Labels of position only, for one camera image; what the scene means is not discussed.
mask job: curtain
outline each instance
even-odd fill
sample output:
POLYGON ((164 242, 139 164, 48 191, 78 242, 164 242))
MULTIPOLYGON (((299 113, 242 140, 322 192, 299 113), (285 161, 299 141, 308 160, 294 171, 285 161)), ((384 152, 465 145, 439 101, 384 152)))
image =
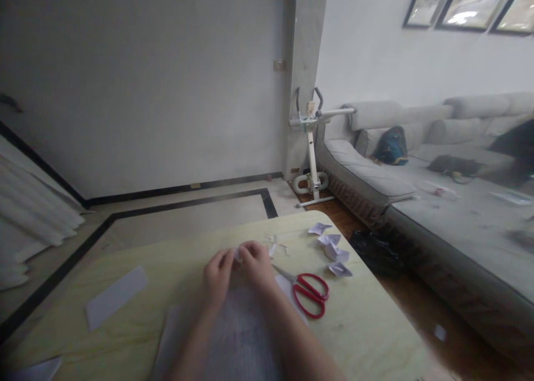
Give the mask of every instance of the curtain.
POLYGON ((81 205, 0 138, 0 290, 26 282, 25 262, 76 235, 81 205))

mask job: gray sofa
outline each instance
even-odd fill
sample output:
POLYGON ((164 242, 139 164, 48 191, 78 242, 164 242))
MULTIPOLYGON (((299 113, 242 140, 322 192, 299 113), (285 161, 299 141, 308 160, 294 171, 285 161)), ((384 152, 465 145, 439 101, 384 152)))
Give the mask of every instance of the gray sofa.
POLYGON ((388 236, 488 342, 532 367, 534 255, 506 236, 509 227, 534 214, 532 206, 493 199, 507 190, 484 179, 458 185, 426 167, 451 154, 476 159, 485 175, 509 171, 514 158, 487 148, 532 117, 534 93, 455 97, 428 107, 392 101, 347 106, 357 113, 318 128, 317 163, 329 174, 329 188, 369 227, 388 236), (404 128, 409 163, 376 164, 369 157, 394 125, 404 128), (432 195, 429 185, 452 189, 460 198, 432 195))

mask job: hand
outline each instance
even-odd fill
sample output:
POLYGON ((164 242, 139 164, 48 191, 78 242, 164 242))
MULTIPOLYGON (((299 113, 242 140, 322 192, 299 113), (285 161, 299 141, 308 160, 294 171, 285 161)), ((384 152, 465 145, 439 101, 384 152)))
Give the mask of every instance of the hand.
POLYGON ((274 279, 267 246, 258 241, 247 241, 238 249, 246 274, 255 288, 263 294, 270 294, 280 289, 274 279))
POLYGON ((234 249, 220 250, 204 268, 204 287, 207 292, 206 305, 210 310, 218 312, 223 307, 230 284, 234 255, 234 249))

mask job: blue backpack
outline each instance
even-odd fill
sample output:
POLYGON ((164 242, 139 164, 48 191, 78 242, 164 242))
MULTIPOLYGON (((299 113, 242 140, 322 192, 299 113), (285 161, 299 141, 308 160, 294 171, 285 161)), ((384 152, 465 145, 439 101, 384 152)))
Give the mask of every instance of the blue backpack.
POLYGON ((408 162, 407 152, 404 128, 397 125, 382 135, 374 158, 386 164, 404 165, 408 162))

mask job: framed picture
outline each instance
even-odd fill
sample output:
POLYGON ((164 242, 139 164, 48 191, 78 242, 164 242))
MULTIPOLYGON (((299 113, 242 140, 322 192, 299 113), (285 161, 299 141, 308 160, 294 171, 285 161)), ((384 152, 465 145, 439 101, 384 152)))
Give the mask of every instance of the framed picture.
POLYGON ((534 32, 534 0, 508 0, 491 32, 531 35, 534 32))
POLYGON ((404 19, 405 28, 429 28, 436 20, 445 0, 412 0, 404 19))
POLYGON ((507 0, 448 0, 437 29, 485 32, 507 0))

